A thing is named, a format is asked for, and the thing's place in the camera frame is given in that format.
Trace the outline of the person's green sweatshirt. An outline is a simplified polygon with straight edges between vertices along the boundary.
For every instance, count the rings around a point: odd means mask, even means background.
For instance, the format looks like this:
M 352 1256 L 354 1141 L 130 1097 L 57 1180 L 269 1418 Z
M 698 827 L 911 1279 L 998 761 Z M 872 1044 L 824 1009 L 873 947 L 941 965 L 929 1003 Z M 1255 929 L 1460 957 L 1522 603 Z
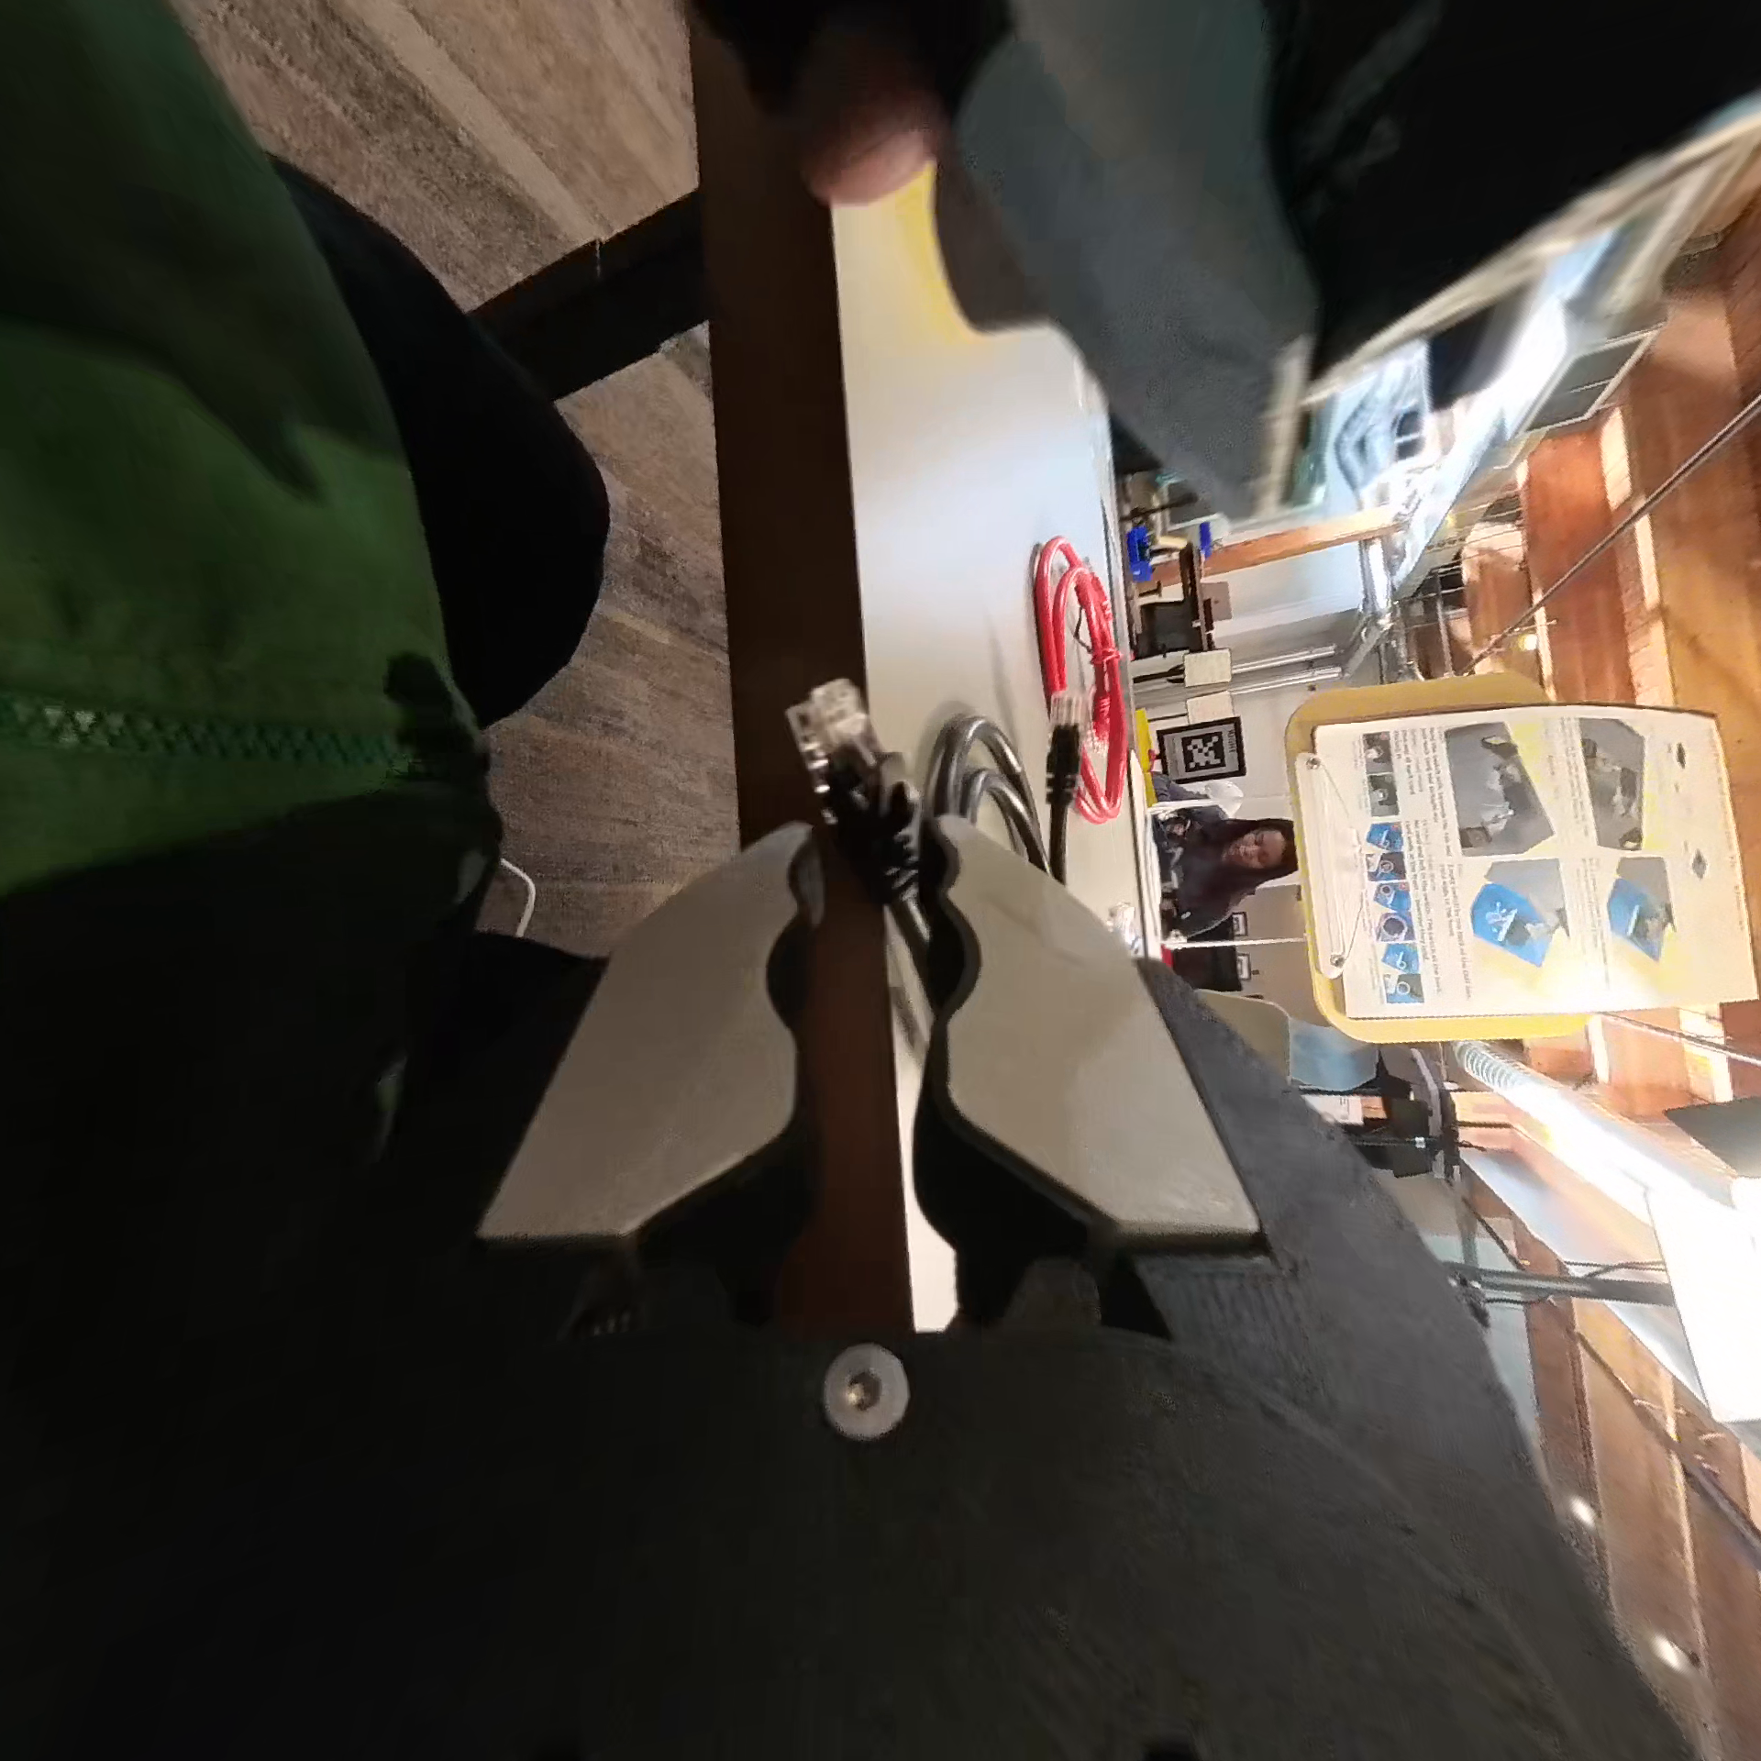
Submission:
M 166 4 L 4 4 L 4 892 L 496 844 L 383 386 Z

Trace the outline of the person's dark trousers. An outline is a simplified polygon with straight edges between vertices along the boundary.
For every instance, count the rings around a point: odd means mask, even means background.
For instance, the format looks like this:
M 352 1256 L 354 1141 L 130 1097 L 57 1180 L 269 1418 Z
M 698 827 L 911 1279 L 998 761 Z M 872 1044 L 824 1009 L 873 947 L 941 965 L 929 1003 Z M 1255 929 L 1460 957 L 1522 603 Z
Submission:
M 567 669 L 599 601 L 605 477 L 557 406 L 375 220 L 273 161 L 373 364 L 409 469 L 453 680 L 480 730 Z

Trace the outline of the person's left hand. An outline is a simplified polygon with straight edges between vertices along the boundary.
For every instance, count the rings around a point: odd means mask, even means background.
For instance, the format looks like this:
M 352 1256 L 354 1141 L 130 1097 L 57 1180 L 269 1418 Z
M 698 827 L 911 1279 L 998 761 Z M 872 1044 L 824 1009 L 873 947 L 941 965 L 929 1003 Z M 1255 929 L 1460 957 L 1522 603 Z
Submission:
M 808 44 L 789 101 L 804 186 L 824 208 L 877 204 L 939 159 L 949 119 L 931 64 L 879 12 L 840 12 Z

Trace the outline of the metal ventilation duct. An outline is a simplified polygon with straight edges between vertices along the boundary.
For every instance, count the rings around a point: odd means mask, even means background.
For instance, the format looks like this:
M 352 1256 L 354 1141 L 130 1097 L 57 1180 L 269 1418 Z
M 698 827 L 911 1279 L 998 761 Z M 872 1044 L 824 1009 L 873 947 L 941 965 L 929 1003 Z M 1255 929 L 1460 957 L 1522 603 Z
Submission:
M 1484 1042 L 1455 1044 L 1451 1052 L 1468 1080 L 1508 1103 L 1549 1157 L 1632 1218 L 1648 1218 L 1656 1196 L 1741 1210 L 1739 1177 L 1680 1131 L 1628 1121 Z

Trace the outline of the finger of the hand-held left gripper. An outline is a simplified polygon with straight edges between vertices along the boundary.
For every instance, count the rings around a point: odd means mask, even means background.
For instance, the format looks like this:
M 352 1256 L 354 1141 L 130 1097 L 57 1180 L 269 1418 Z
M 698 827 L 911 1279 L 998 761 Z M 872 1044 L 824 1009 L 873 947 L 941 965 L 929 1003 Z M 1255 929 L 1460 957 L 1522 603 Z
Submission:
M 953 107 L 943 265 L 982 333 L 1055 327 L 1217 512 L 1273 512 L 1314 279 L 1267 151 L 1267 26 L 1004 26 Z

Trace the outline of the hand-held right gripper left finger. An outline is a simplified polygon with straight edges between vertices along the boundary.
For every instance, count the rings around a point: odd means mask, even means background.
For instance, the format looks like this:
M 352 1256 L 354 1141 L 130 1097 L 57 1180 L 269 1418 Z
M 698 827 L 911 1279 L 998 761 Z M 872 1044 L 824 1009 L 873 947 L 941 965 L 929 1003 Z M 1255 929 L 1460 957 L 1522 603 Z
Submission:
M 773 831 L 613 951 L 478 1238 L 769 1289 L 810 1210 L 796 1016 L 814 835 Z

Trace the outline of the black white marker board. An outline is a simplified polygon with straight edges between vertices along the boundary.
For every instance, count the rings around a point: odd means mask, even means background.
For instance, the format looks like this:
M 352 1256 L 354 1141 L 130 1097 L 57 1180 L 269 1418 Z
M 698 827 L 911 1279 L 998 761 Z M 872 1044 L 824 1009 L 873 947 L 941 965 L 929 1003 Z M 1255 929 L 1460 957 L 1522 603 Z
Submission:
M 1186 787 L 1239 781 L 1247 775 L 1243 722 L 1221 716 L 1160 728 L 1156 758 L 1162 771 Z

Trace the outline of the studio light panel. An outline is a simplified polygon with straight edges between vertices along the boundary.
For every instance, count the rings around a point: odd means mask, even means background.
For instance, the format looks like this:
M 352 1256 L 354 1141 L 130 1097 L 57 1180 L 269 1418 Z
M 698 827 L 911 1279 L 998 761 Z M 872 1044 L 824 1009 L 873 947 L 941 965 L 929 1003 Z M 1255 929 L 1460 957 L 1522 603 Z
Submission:
M 1652 1186 L 1646 1208 L 1706 1410 L 1727 1430 L 1759 1426 L 1759 1248 L 1755 1226 L 1688 1186 Z

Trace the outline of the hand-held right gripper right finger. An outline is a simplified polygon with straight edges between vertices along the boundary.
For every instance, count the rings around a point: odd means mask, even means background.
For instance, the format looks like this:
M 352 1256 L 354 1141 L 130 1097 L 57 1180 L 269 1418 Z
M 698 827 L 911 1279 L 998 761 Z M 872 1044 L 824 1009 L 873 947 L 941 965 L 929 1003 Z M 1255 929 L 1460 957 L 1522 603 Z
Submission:
M 915 1198 L 958 1297 L 1014 1297 L 1065 1262 L 1099 1289 L 1136 1256 L 1243 1256 L 1265 1232 L 1148 969 L 984 831 L 925 829 L 929 1042 Z

